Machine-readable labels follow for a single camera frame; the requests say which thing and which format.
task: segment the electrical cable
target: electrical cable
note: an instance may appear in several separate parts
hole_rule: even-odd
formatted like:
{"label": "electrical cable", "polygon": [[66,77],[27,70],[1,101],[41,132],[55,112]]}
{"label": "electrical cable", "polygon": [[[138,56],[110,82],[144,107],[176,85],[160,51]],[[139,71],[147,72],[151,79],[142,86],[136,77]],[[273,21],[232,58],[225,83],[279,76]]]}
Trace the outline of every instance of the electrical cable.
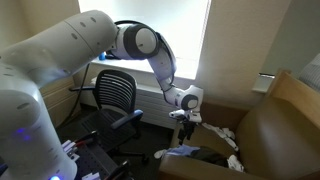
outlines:
{"label": "electrical cable", "polygon": [[57,129],[58,129],[59,127],[62,127],[63,125],[68,124],[68,123],[71,121],[71,119],[72,119],[72,118],[71,118],[71,117],[72,117],[72,114],[73,114],[74,111],[76,110],[77,105],[78,105],[78,103],[79,103],[80,96],[81,96],[81,92],[82,92],[82,88],[83,88],[83,86],[84,86],[84,82],[85,82],[85,80],[86,80],[89,67],[90,67],[90,63],[86,66],[86,70],[85,70],[84,75],[83,75],[83,79],[82,79],[82,83],[81,83],[81,86],[80,86],[80,89],[79,89],[79,92],[78,92],[78,95],[77,95],[77,99],[76,99],[76,101],[75,101],[75,103],[74,103],[74,105],[73,105],[73,107],[72,107],[69,115],[68,115],[68,116],[64,119],[64,121],[57,127]]}

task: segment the black office chair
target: black office chair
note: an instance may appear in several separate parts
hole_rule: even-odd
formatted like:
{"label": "black office chair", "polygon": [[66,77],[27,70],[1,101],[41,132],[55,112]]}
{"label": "black office chair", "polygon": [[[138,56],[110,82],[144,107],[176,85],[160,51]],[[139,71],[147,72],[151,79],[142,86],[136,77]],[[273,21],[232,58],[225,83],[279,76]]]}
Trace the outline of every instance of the black office chair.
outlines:
{"label": "black office chair", "polygon": [[119,146],[131,138],[139,138],[139,121],[143,112],[135,110],[136,81],[122,71],[106,69],[99,73],[92,90],[98,110],[81,120],[88,132],[97,131],[102,148],[112,156],[140,156],[147,163],[144,153],[122,152]]}

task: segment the white wall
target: white wall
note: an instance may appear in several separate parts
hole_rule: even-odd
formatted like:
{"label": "white wall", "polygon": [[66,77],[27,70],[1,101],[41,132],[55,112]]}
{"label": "white wall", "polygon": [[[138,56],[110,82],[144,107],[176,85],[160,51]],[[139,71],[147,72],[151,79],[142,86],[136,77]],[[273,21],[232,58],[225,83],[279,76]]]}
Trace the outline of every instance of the white wall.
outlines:
{"label": "white wall", "polygon": [[262,73],[275,74],[281,67],[297,76],[320,53],[319,7],[319,0],[292,0]]}
{"label": "white wall", "polygon": [[[21,0],[32,32],[77,13],[76,0]],[[262,94],[252,92],[291,0],[213,0],[195,84],[204,101],[226,100],[254,105]],[[97,73],[99,68],[90,68]],[[152,75],[143,75],[156,84]],[[81,76],[76,76],[77,84]]]}
{"label": "white wall", "polygon": [[30,30],[16,0],[0,0],[0,50],[30,36]]}

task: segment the window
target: window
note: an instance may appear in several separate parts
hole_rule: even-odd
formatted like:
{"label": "window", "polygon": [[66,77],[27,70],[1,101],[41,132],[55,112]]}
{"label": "window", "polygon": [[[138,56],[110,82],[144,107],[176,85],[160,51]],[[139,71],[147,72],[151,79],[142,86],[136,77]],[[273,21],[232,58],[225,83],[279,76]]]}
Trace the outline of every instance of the window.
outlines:
{"label": "window", "polygon": [[[113,21],[135,20],[161,33],[176,56],[176,76],[189,79],[194,79],[197,72],[210,3],[210,0],[79,0],[81,12],[97,9]],[[151,71],[146,61],[139,64],[136,65]]]}

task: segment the chair seat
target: chair seat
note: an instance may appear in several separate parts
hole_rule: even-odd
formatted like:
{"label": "chair seat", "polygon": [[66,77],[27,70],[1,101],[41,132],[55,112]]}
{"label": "chair seat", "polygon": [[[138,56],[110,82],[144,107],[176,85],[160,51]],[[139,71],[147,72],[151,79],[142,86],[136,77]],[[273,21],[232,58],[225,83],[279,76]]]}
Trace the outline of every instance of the chair seat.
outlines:
{"label": "chair seat", "polygon": [[116,111],[101,109],[83,119],[81,125],[88,132],[98,131],[98,137],[101,141],[102,148],[106,152],[109,152],[114,147],[118,147],[123,142],[129,140],[136,133],[134,127],[130,123],[127,123],[116,130],[110,127],[112,123],[121,117],[123,117],[123,115]]}

